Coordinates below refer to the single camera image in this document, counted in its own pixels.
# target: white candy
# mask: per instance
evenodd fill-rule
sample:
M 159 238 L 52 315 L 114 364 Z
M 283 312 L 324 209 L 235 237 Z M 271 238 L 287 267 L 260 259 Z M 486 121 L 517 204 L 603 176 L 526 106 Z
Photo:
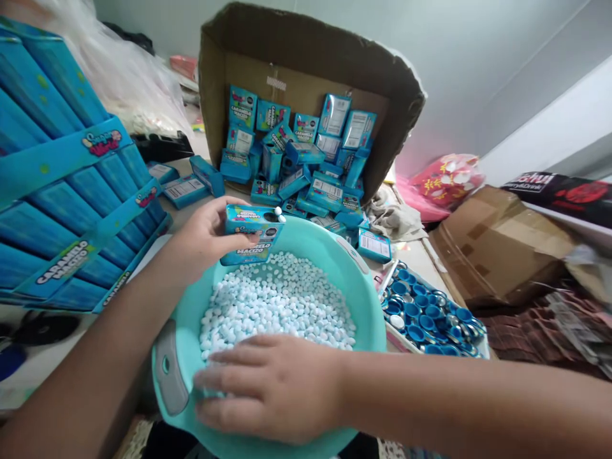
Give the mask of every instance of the white candy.
M 255 276 L 260 269 L 266 280 Z M 288 252 L 227 273 L 209 302 L 201 320 L 204 361 L 258 333 L 288 333 L 338 349 L 355 345 L 356 327 L 340 290 L 322 269 Z

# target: brown cardboard box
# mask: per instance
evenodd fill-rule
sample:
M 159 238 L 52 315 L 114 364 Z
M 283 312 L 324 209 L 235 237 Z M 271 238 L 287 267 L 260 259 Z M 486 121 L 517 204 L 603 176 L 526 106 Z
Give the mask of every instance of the brown cardboard box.
M 320 116 L 327 92 L 350 93 L 351 109 L 377 113 L 363 172 L 365 201 L 383 182 L 425 103 L 406 61 L 380 44 L 308 16 L 250 4 L 231 3 L 202 26 L 199 68 L 216 166 L 227 139 L 230 84 L 289 105 L 292 115 Z
M 572 238 L 513 193 L 485 186 L 430 233 L 430 241 L 470 308 L 511 305 L 538 294 L 563 270 Z

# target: teal plastic bowl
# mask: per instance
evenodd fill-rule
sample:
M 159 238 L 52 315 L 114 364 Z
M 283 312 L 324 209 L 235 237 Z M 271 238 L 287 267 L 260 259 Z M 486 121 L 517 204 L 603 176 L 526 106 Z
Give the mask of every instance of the teal plastic bowl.
M 342 290 L 357 327 L 355 351 L 385 352 L 386 334 L 381 306 L 368 266 L 342 237 L 297 217 L 287 223 L 273 252 L 291 252 L 308 258 L 328 273 L 330 282 Z M 193 375 L 204 368 L 200 351 L 200 319 L 208 309 L 213 285 L 237 266 L 217 263 L 187 289 L 153 347 L 153 380 L 164 420 L 194 435 L 221 459 L 321 459 L 339 453 L 356 435 L 352 429 L 328 432 L 302 446 L 227 435 L 196 419 L 201 390 L 193 387 Z

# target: red plastic bag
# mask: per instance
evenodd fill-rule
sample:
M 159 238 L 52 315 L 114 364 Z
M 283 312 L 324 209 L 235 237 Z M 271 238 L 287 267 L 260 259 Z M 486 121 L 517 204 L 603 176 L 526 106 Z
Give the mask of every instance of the red plastic bag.
M 398 179 L 397 186 L 406 204 L 421 212 L 422 222 L 441 221 L 484 183 L 478 161 L 468 154 L 442 156 L 413 178 Z

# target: clear plastic bag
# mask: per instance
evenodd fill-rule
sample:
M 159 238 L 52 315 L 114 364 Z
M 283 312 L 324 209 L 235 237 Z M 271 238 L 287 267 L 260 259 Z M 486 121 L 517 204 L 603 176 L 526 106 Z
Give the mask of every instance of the clear plastic bag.
M 160 59 L 98 21 L 91 0 L 35 1 L 41 9 L 18 4 L 14 19 L 61 35 L 106 110 L 130 134 L 176 138 L 182 131 L 193 140 L 180 85 Z
M 484 181 L 477 156 L 450 154 L 412 178 L 398 179 L 397 185 L 406 204 L 421 212 L 425 223 L 444 220 Z

